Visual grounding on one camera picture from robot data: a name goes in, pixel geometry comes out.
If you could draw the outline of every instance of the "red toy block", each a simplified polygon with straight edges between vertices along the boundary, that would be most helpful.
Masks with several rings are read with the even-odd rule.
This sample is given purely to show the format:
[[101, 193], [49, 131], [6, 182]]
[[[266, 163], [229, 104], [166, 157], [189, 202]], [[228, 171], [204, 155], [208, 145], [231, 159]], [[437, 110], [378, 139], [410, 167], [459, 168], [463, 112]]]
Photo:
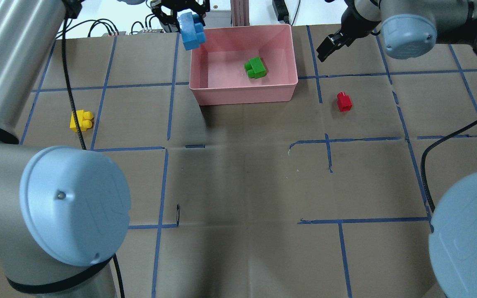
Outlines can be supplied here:
[[337, 95], [338, 97], [338, 108], [340, 109], [340, 112], [347, 112], [350, 111], [352, 108], [352, 101], [351, 98], [345, 94], [345, 92], [340, 92]]

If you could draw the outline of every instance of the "building block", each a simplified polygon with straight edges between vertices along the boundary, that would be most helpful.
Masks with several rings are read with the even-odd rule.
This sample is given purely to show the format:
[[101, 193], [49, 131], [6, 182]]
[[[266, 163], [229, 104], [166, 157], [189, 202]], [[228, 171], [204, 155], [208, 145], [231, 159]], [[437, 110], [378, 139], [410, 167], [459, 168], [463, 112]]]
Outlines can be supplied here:
[[192, 50], [200, 47], [206, 42], [204, 25], [197, 14], [184, 13], [178, 17], [180, 25], [181, 40], [185, 49]]
[[250, 59], [246, 64], [244, 64], [246, 73], [250, 79], [259, 79], [263, 76], [266, 76], [266, 68], [261, 60], [261, 57], [255, 57]]
[[351, 98], [345, 92], [338, 93], [337, 98], [337, 104], [338, 108], [340, 109], [340, 112], [347, 112], [351, 110], [352, 101]]
[[[84, 111], [84, 110], [77, 110], [76, 117], [78, 119], [78, 126], [80, 126], [80, 130], [82, 132], [85, 132], [88, 128], [91, 128], [91, 126], [93, 126], [93, 122], [92, 122], [93, 113], [89, 111]], [[71, 113], [70, 129], [74, 132], [77, 132], [75, 119], [72, 116], [72, 113]]]

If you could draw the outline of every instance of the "pink plastic box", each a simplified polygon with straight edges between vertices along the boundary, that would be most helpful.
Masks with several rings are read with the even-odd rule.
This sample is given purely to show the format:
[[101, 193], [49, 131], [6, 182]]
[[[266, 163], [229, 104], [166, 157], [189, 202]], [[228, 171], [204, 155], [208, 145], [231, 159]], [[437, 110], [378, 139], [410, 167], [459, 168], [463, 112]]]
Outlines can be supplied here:
[[[297, 85], [290, 25], [204, 30], [207, 41], [194, 49], [189, 87], [198, 104], [289, 101]], [[250, 79], [244, 69], [260, 56], [267, 75]]]

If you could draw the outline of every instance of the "black power adapter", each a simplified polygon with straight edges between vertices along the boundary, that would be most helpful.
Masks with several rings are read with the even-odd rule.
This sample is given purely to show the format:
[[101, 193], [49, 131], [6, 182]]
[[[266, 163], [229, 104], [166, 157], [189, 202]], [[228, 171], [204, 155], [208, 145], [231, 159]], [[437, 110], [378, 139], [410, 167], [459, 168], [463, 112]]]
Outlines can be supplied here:
[[288, 8], [284, 0], [272, 0], [273, 10], [277, 17], [277, 21], [284, 21], [286, 24], [290, 24], [290, 17], [288, 14]]

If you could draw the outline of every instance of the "blue toy block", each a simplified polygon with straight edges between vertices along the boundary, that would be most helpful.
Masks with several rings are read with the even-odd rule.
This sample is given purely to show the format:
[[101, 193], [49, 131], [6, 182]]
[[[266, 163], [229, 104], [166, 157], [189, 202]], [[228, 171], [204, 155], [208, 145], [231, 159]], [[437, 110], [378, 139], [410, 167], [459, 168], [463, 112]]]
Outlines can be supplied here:
[[178, 17], [178, 24], [180, 24], [183, 46], [187, 51], [199, 48], [201, 43], [206, 42], [204, 25], [199, 15], [184, 13]]

